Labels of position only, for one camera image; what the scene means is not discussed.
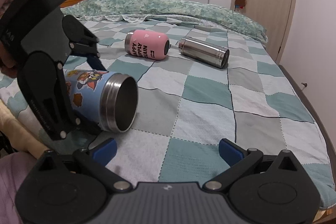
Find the blue cartoon sticker cup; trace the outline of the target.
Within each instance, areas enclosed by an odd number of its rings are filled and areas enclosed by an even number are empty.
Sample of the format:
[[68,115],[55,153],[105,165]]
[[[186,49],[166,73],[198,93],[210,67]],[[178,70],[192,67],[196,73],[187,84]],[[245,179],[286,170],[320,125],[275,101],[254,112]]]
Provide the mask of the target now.
[[124,133],[135,119],[138,86],[130,75],[97,71],[64,72],[74,110],[97,123],[104,131]]

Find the checkered green white blanket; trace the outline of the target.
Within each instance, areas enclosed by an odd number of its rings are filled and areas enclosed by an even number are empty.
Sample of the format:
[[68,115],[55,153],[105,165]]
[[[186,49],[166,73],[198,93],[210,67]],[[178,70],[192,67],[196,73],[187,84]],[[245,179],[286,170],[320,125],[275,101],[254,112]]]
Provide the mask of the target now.
[[[98,137],[73,133],[63,141],[52,141],[28,107],[17,81],[1,75],[3,103],[45,145],[71,153],[115,138],[117,156],[108,168],[133,184],[206,182],[228,167],[218,153],[223,138],[268,155],[289,149],[315,183],[321,207],[335,205],[325,139],[259,41],[225,29],[156,20],[133,24],[86,21],[84,25],[99,39],[104,67],[137,81],[137,114],[125,133],[103,132]],[[128,54],[124,44],[132,30],[166,34],[170,41],[167,56],[157,61]],[[178,42],[185,37],[228,48],[227,66],[220,69],[182,55]]]

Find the green floral quilt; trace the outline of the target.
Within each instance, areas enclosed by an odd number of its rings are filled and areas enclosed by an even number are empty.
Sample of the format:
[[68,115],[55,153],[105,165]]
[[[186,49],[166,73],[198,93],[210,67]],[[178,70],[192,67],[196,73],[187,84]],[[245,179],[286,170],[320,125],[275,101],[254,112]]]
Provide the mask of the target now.
[[222,26],[249,36],[264,45],[266,29],[249,17],[222,6],[185,0],[84,0],[62,8],[63,14],[80,20],[126,20],[130,23],[146,19],[180,20],[183,24],[209,27]]

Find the pink cup with text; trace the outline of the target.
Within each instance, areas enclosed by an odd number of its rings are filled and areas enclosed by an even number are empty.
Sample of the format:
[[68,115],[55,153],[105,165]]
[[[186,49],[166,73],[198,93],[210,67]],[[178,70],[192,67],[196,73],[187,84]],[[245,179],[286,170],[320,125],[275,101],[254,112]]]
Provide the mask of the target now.
[[167,56],[170,41],[164,33],[132,30],[126,35],[124,48],[132,56],[160,61]]

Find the stainless steel cup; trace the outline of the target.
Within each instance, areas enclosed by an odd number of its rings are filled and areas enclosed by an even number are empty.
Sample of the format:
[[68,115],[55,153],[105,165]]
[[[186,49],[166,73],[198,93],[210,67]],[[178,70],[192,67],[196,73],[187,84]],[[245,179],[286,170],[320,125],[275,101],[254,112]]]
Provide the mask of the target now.
[[202,40],[185,37],[178,42],[182,55],[202,61],[214,67],[223,69],[228,64],[230,50]]

